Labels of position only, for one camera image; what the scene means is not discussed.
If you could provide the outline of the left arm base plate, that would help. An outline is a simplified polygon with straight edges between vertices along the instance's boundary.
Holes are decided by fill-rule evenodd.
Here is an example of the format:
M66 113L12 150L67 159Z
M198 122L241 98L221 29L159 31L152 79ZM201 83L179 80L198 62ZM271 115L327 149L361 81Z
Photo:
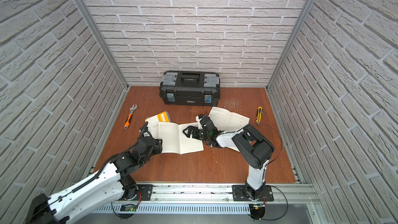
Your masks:
M152 195L153 184L138 184L135 187L125 191L120 200L125 201L149 201Z

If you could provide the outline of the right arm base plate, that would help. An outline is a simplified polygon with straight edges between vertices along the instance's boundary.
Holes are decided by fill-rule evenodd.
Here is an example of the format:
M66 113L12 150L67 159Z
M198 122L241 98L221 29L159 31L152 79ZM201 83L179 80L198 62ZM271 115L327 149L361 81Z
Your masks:
M249 185L232 185L232 194L233 200L237 202L274 201L274 195L270 185L263 185L258 190L252 189Z

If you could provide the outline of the yellow white cover notebook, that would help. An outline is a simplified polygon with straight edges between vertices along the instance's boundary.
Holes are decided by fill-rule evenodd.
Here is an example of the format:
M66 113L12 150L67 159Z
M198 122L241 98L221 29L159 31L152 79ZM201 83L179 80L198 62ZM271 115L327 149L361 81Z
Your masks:
M171 122L171 119L170 119L169 112L164 111L164 112L156 114L156 115L154 115L152 117L146 118L145 121L148 122L148 123L151 123L151 124L156 124L156 123L159 123L159 122Z

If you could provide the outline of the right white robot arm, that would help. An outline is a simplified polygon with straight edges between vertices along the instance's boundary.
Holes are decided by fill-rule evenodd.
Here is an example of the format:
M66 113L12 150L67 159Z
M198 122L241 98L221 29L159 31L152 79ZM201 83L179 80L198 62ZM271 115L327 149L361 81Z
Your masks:
M266 167L275 150L273 144L251 124L236 131L218 130L210 117L199 115L198 125L190 125L182 133L215 148L235 146L249 164L246 195L252 200L259 198L265 186Z

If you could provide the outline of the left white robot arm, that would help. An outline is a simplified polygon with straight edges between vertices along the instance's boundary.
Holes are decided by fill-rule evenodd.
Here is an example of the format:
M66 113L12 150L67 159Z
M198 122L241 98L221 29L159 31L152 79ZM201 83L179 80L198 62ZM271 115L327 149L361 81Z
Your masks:
M135 198L141 201L143 195L131 174L161 152L162 140L142 126L137 142L110 156L94 174L51 196L35 197L24 223L72 224L107 203Z

